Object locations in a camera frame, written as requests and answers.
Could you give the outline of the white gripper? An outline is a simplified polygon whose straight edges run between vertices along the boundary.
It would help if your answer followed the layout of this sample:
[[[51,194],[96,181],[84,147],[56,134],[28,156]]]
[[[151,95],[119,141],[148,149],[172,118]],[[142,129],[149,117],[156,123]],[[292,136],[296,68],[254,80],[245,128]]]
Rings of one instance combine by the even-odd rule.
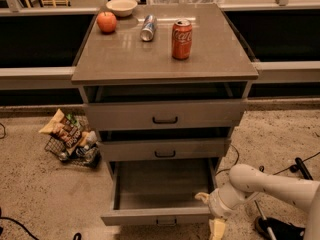
[[[216,188],[210,194],[199,192],[195,199],[208,203],[208,207],[215,219],[209,220],[210,237],[209,240],[222,240],[226,228],[226,221],[240,206],[254,200],[258,196],[257,192],[245,192],[238,190],[231,183],[226,183],[220,188]]]

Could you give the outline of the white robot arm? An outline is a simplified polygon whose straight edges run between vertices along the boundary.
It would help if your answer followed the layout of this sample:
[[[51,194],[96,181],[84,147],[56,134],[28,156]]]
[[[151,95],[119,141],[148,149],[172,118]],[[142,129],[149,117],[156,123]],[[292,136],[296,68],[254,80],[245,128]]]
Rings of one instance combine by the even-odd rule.
[[[197,200],[206,204],[213,218],[209,220],[209,240],[222,240],[226,220],[239,205],[264,193],[282,200],[308,214],[303,240],[320,240],[320,182],[265,174],[258,169],[237,164],[230,169],[229,181],[210,194],[199,192]]]

